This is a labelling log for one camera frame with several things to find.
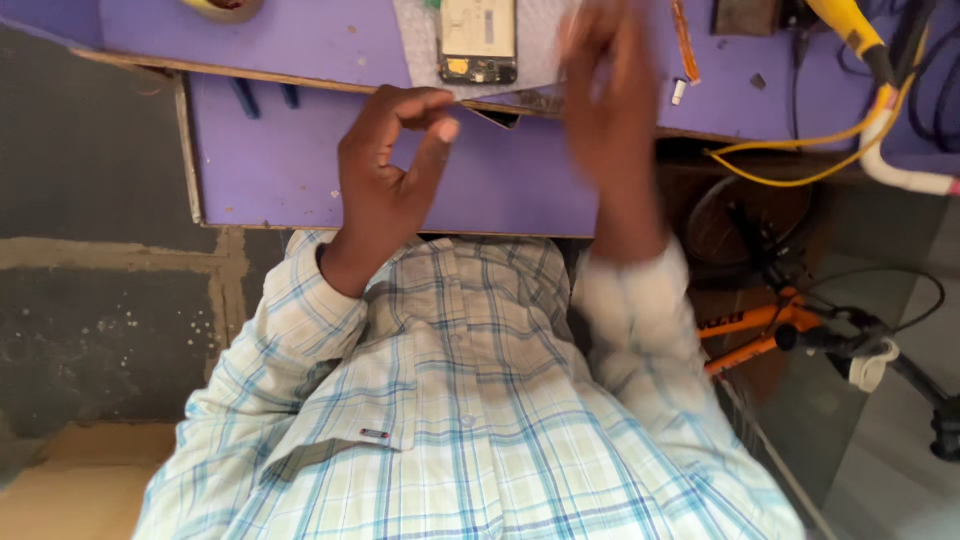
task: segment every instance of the shirt pocket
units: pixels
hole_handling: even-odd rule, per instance
[[[402,336],[358,346],[306,401],[266,467],[299,448],[334,439],[412,450],[417,430],[413,352],[412,339]]]

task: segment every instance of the fingernail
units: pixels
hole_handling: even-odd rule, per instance
[[[444,120],[440,125],[440,129],[437,131],[437,135],[440,137],[440,140],[447,144],[453,142],[459,133],[460,122],[456,120]]]

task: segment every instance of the bubble wrap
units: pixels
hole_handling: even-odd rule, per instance
[[[516,82],[512,85],[446,85],[437,73],[437,19],[423,0],[394,0],[413,86],[453,92],[458,101],[550,86],[557,82],[557,27],[570,0],[516,0]]]

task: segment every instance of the hand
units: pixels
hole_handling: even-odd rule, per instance
[[[337,149],[344,227],[320,259],[330,285],[353,298],[423,226],[460,124],[446,112],[453,94],[382,86]],[[426,136],[410,171],[390,165],[400,129]]]
[[[658,82],[644,26],[628,2],[608,1],[565,19],[558,42],[567,144],[600,195],[593,254],[620,264],[653,258],[666,233],[653,175]],[[610,75],[594,100],[607,58]]]

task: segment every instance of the orange bicycle frame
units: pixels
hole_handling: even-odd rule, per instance
[[[697,325],[699,329],[697,334],[700,336],[700,339],[706,339],[708,337],[726,335],[728,333],[736,333],[755,328],[770,327],[772,329],[776,324],[780,323],[790,323],[797,327],[799,331],[808,331],[821,326],[820,317],[803,309],[804,299],[797,293],[796,289],[786,287],[780,292],[780,296],[784,301],[788,300],[789,304],[784,307],[777,305],[758,307],[757,309],[739,311],[704,321]],[[734,366],[742,364],[754,356],[762,355],[776,348],[777,341],[774,336],[769,332],[765,332],[741,347],[721,355],[718,358],[712,358],[707,362],[704,369],[711,376],[715,376]]]

